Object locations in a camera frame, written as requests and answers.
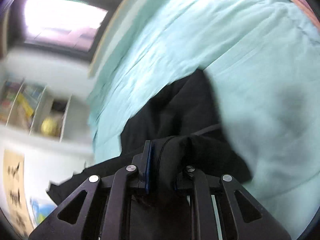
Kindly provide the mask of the black hooded jacket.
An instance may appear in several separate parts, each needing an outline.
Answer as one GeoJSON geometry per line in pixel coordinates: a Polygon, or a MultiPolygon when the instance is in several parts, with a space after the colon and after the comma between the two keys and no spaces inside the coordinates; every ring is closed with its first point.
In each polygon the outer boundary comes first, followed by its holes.
{"type": "Polygon", "coordinates": [[[134,221],[185,218],[188,202],[174,194],[176,180],[187,166],[220,177],[230,174],[244,183],[252,178],[245,161],[225,139],[212,87],[204,71],[162,88],[125,124],[120,135],[121,154],[84,169],[59,185],[51,184],[48,196],[61,204],[91,175],[106,177],[129,165],[151,142],[149,189],[152,198],[132,201],[134,221]]]}

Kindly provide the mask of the wall poster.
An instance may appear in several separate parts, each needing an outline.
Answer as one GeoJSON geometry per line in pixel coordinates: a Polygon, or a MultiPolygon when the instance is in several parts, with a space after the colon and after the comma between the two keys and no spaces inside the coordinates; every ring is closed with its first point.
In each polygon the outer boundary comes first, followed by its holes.
{"type": "Polygon", "coordinates": [[[27,238],[56,208],[49,199],[25,196],[24,156],[10,150],[5,150],[3,155],[3,186],[9,222],[23,238],[27,238]]]}

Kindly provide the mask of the yellow plush toy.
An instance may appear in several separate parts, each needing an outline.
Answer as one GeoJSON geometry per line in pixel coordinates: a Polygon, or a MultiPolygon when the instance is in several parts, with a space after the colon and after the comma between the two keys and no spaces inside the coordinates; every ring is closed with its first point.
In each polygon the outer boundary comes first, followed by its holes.
{"type": "Polygon", "coordinates": [[[59,133],[59,121],[52,117],[45,118],[41,124],[41,134],[49,137],[57,137],[59,133]]]}

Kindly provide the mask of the dark framed window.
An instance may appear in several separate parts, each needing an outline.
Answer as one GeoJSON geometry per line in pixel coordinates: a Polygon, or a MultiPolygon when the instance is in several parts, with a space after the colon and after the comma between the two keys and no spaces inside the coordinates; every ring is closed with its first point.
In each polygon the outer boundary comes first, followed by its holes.
{"type": "Polygon", "coordinates": [[[9,45],[91,61],[123,0],[13,0],[9,45]]]}

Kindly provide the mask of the white bookshelf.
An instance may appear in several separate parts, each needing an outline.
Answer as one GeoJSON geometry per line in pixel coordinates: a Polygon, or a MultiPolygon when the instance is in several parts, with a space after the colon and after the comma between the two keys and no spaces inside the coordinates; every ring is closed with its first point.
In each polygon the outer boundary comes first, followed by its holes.
{"type": "Polygon", "coordinates": [[[89,107],[84,99],[69,91],[54,90],[44,83],[20,79],[17,76],[2,75],[1,83],[9,77],[43,85],[45,90],[30,131],[1,124],[1,142],[10,141],[13,144],[67,154],[92,155],[92,137],[88,126],[89,107]],[[57,137],[41,134],[41,124],[47,117],[59,121],[60,133],[57,137]]]}

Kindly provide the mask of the books on shelf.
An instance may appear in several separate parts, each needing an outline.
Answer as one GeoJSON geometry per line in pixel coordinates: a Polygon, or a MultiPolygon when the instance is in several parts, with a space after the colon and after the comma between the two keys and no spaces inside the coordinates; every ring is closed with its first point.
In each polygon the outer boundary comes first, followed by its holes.
{"type": "Polygon", "coordinates": [[[1,124],[30,131],[45,87],[9,77],[1,83],[1,124]]]}

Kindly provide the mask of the mint green bed sheet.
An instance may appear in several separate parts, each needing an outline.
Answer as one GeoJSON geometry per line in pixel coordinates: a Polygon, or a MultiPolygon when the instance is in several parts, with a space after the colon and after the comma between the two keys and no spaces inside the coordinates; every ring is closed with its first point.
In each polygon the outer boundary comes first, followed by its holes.
{"type": "Polygon", "coordinates": [[[319,209],[319,31],[290,0],[123,0],[91,64],[97,163],[166,84],[201,68],[245,188],[293,239],[319,209]]]}

